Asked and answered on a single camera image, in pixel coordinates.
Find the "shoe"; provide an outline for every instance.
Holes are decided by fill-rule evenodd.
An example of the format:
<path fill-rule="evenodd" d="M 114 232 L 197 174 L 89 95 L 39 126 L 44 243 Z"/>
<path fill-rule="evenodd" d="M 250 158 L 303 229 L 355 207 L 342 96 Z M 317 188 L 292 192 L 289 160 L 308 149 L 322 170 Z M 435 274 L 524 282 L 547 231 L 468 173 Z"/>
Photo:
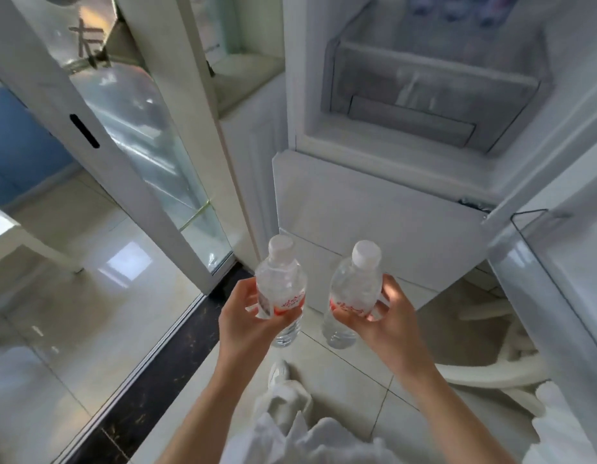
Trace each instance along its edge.
<path fill-rule="evenodd" d="M 283 360 L 277 360 L 268 374 L 268 389 L 290 379 L 290 365 Z"/>

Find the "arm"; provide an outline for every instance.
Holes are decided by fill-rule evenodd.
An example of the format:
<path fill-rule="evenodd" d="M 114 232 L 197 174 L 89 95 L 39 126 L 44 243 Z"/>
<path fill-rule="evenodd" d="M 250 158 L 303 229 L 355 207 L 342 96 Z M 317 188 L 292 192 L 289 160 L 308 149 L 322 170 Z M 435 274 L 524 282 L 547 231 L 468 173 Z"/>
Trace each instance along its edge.
<path fill-rule="evenodd" d="M 217 464 L 234 409 L 273 339 L 301 315 L 291 309 L 257 319 L 246 307 L 256 303 L 255 278 L 237 283 L 219 316 L 219 358 L 210 382 L 176 431 L 157 464 Z"/>
<path fill-rule="evenodd" d="M 376 304 L 383 316 L 380 320 L 340 309 L 333 315 L 363 338 L 417 400 L 449 464 L 514 464 L 436 369 L 421 338 L 415 310 L 391 275 L 383 276 L 383 295 L 389 307 L 380 301 Z"/>

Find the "hand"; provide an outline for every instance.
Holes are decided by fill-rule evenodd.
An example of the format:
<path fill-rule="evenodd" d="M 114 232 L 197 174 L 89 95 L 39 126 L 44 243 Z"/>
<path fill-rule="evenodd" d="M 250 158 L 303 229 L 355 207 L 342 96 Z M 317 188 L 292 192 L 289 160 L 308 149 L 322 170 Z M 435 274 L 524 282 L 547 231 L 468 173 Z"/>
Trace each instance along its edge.
<path fill-rule="evenodd" d="M 279 332 L 297 320 L 302 308 L 296 307 L 271 319 L 258 319 L 258 310 L 246 308 L 258 302 L 256 279 L 239 281 L 219 316 L 219 359 L 216 373 L 231 381 L 242 392 L 266 356 Z"/>
<path fill-rule="evenodd" d="M 412 392 L 436 370 L 434 360 L 421 338 L 414 307 L 391 275 L 383 275 L 382 294 L 389 307 L 382 301 L 376 303 L 375 308 L 383 317 L 380 320 L 371 316 L 365 319 L 343 309 L 335 309 L 333 316 L 360 335 Z"/>

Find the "blue wall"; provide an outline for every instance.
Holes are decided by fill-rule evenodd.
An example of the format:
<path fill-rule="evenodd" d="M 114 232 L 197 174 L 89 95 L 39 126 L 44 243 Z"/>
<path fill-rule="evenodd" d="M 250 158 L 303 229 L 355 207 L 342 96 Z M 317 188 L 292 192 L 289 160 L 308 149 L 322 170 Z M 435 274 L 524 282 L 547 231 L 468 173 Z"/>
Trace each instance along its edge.
<path fill-rule="evenodd" d="M 24 105 L 0 87 L 0 206 L 73 163 Z"/>

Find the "black threshold strip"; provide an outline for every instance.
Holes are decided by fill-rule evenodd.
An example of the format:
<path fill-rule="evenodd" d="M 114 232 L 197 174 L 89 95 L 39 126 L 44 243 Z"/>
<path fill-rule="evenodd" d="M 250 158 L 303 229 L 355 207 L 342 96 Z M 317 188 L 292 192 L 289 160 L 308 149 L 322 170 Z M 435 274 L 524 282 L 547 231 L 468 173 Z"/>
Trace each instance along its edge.
<path fill-rule="evenodd" d="M 67 463 L 129 462 L 219 341 L 219 313 L 237 281 L 251 276 L 241 264 L 230 269 Z"/>

